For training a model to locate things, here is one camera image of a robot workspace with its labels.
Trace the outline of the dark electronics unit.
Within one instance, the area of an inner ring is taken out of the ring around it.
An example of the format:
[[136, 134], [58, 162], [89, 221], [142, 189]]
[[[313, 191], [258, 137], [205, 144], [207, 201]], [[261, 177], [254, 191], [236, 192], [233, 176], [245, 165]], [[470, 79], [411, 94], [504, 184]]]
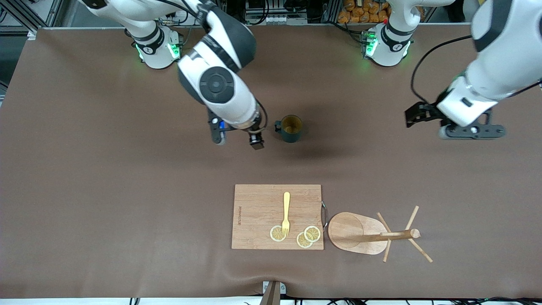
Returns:
[[287, 19], [298, 17], [306, 6], [295, 0], [245, 0], [241, 6], [242, 18], [249, 25], [286, 23]]

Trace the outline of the dark teal mug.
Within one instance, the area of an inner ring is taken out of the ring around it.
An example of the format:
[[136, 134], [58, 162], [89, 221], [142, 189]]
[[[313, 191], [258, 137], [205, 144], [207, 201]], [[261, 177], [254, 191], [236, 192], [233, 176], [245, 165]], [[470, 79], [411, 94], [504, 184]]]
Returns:
[[275, 132], [287, 143], [298, 141], [303, 127], [303, 121], [296, 115], [287, 115], [282, 120], [276, 120], [274, 124]]

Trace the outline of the orange packaged goods pile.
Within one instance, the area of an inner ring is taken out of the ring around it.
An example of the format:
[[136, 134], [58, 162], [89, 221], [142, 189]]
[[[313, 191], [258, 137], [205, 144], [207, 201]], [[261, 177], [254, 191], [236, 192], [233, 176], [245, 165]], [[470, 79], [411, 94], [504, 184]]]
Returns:
[[383, 23], [391, 15], [392, 8], [384, 0], [342, 0], [343, 7], [337, 15], [337, 23]]

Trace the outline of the bamboo cutting board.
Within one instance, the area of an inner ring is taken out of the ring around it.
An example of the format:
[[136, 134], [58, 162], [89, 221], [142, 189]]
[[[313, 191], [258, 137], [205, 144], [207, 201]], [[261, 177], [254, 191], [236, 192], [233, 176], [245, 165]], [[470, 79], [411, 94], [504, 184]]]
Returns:
[[[283, 221], [283, 193], [290, 192], [290, 231], [282, 242], [269, 235]], [[232, 220], [232, 248], [236, 250], [323, 250], [320, 185], [236, 185]], [[308, 226], [317, 226], [319, 241], [307, 249], [296, 237]]]

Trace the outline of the aluminium frame strut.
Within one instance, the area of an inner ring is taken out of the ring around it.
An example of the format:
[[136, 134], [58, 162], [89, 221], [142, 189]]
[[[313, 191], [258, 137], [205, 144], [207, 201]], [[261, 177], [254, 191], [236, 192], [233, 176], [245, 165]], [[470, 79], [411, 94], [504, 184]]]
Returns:
[[0, 36], [25, 36], [61, 24], [69, 0], [0, 0]]

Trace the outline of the white power strip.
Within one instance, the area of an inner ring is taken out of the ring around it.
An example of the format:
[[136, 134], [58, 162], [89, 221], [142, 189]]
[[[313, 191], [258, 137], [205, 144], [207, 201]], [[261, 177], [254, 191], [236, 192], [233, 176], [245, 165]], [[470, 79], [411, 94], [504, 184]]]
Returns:
[[188, 12], [181, 10], [181, 11], [169, 13], [163, 17], [159, 17], [158, 22], [161, 25], [166, 25], [166, 26], [180, 26], [186, 23], [189, 16], [190, 14]]

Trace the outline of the wooden mug tree rack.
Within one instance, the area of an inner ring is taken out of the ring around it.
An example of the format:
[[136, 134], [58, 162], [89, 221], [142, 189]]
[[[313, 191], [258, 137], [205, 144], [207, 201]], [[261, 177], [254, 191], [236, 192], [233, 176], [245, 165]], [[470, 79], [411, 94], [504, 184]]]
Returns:
[[331, 243], [340, 250], [362, 255], [382, 254], [382, 262], [389, 260], [394, 241], [408, 241], [428, 262], [434, 260], [418, 244], [421, 234], [413, 223], [418, 215], [415, 206], [403, 230], [392, 230], [381, 212], [375, 218], [351, 212], [341, 212], [327, 223], [327, 233]]

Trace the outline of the yellow plastic fork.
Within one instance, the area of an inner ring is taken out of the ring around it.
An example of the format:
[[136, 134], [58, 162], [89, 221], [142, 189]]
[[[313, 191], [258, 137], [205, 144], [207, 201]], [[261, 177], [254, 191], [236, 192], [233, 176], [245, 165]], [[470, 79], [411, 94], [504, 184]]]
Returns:
[[282, 234], [283, 237], [287, 237], [290, 231], [290, 192], [283, 193], [283, 221], [282, 221]]

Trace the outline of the metal table clamp bracket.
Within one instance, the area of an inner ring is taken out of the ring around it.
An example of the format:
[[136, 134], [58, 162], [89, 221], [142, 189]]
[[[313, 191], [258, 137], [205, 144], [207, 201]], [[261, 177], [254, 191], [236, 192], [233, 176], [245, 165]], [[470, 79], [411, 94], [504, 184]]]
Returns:
[[260, 305], [280, 305], [283, 295], [286, 295], [286, 284], [279, 281], [264, 281]]

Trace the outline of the brown table mat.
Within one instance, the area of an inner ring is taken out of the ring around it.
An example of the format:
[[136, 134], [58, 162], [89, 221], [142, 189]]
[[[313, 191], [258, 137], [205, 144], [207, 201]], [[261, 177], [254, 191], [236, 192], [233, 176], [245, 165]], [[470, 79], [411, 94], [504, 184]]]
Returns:
[[[407, 129], [409, 79], [466, 25], [422, 25], [392, 68], [333, 26], [252, 29], [240, 76], [300, 141], [210, 140], [174, 67], [142, 64], [123, 30], [41, 30], [0, 107], [0, 298], [226, 297], [279, 280], [291, 297], [542, 299], [542, 91], [498, 104], [507, 135], [450, 141]], [[236, 184], [321, 185], [329, 214], [414, 227], [381, 255], [231, 248]]]

